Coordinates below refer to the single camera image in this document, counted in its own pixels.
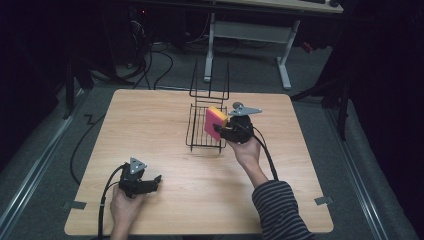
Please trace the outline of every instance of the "desk leg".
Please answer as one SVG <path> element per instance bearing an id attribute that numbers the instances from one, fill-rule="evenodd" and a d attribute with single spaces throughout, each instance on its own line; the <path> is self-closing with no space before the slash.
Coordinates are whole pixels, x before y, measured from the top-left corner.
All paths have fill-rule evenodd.
<path id="1" fill-rule="evenodd" d="M 284 50 L 284 54 L 282 57 L 277 58 L 278 69 L 280 70 L 281 81 L 283 82 L 283 88 L 285 90 L 291 89 L 290 79 L 287 74 L 286 69 L 286 61 L 289 56 L 290 49 L 293 45 L 294 38 L 296 37 L 297 29 L 299 28 L 300 20 L 296 20 L 293 24 L 292 30 L 289 35 L 289 39 L 286 44 L 286 48 Z"/>
<path id="2" fill-rule="evenodd" d="M 209 47 L 208 55 L 206 56 L 205 78 L 204 82 L 210 82 L 212 76 L 213 64 L 213 38 L 215 34 L 215 13 L 211 13 L 211 23 L 209 26 Z"/>

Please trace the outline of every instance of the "dark sleeve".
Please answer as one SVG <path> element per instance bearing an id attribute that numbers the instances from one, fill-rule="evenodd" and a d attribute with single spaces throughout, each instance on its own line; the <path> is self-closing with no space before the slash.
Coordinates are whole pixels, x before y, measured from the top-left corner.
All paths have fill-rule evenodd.
<path id="1" fill-rule="evenodd" d="M 286 182 L 269 181 L 252 195 L 264 240 L 316 239 L 299 216 L 297 201 Z"/>

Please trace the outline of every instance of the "gray carpet floor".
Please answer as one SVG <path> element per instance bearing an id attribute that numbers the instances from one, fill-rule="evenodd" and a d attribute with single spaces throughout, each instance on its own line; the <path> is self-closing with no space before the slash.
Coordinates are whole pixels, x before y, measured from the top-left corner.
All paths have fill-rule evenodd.
<path id="1" fill-rule="evenodd" d="M 315 84 L 331 53 L 330 48 L 312 53 L 306 53 L 300 48 L 292 49 L 287 61 L 287 69 L 293 86 L 291 91 L 285 91 L 282 88 L 275 59 L 262 56 L 264 50 L 266 54 L 275 53 L 273 47 L 278 46 L 260 50 L 245 47 L 231 51 L 231 54 L 217 53 L 214 76 L 216 79 L 222 78 L 226 63 L 229 61 L 231 91 L 293 95 Z M 159 44 L 155 46 L 155 49 L 160 53 L 152 54 L 151 69 L 147 73 L 149 84 L 143 79 L 138 88 L 152 87 L 154 80 L 171 66 L 171 60 L 163 53 L 172 57 L 173 66 L 169 73 L 160 79 L 157 88 L 189 88 L 196 59 L 200 69 L 199 76 L 201 76 L 205 60 L 204 48 L 190 48 L 183 51 Z M 217 50 L 228 51 L 231 47 L 224 46 Z M 120 74 L 130 71 L 125 68 L 118 69 Z M 76 149 L 84 133 L 91 127 L 87 124 L 86 114 L 92 115 L 92 121 L 103 116 L 113 92 L 118 88 L 129 87 L 109 81 L 96 81 L 94 89 L 83 94 L 86 96 L 85 100 L 81 100 L 79 108 L 72 115 L 70 126 L 51 156 L 50 166 L 10 231 L 8 239 L 91 239 L 93 237 L 67 236 L 63 229 L 69 210 L 63 209 L 62 206 L 65 201 L 73 200 L 78 190 L 78 185 L 73 180 L 69 169 L 72 154 L 75 151 L 73 160 L 75 175 L 81 179 L 101 129 L 100 122 L 89 131 L 80 147 Z M 37 162 L 52 136 L 63 124 L 62 117 L 66 111 L 64 91 L 59 93 L 58 98 L 60 103 L 55 111 L 26 140 L 8 167 L 0 174 L 2 213 L 7 210 L 30 168 Z M 334 222 L 334 230 L 318 235 L 319 239 L 375 239 L 358 200 L 357 192 L 349 178 L 344 161 L 345 153 L 340 147 L 338 136 L 334 133 L 334 126 L 326 114 L 326 111 L 332 110 L 322 109 L 319 98 L 306 98 L 293 104 L 324 195 L 334 199 L 334 202 L 328 205 Z M 381 216 L 388 239 L 418 239 L 369 149 L 352 104 L 349 105 L 346 134 L 346 144 Z"/>

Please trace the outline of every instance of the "person's left hand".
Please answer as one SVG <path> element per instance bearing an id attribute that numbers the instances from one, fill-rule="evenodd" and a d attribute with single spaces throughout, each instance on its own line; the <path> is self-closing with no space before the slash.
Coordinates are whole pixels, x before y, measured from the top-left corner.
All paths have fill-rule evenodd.
<path id="1" fill-rule="evenodd" d="M 117 185 L 113 187 L 113 198 L 110 211 L 114 222 L 111 239 L 126 239 L 132 223 L 141 209 L 141 203 L 146 194 L 128 198 Z"/>

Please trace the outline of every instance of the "black wire rack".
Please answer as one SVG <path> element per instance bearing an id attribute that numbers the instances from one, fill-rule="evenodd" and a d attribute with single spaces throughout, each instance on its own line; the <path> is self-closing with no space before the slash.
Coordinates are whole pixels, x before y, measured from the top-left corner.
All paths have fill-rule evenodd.
<path id="1" fill-rule="evenodd" d="M 189 95 L 194 98 L 194 104 L 190 105 L 190 117 L 188 121 L 186 145 L 193 151 L 194 147 L 218 148 L 219 152 L 226 146 L 225 141 L 216 141 L 204 130 L 206 121 L 206 109 L 211 106 L 227 114 L 227 107 L 224 107 L 224 100 L 230 97 L 230 64 L 227 62 L 224 81 L 213 85 L 214 77 L 206 84 L 205 90 L 200 90 L 197 77 L 197 59 L 194 65 L 193 77 L 191 80 Z"/>

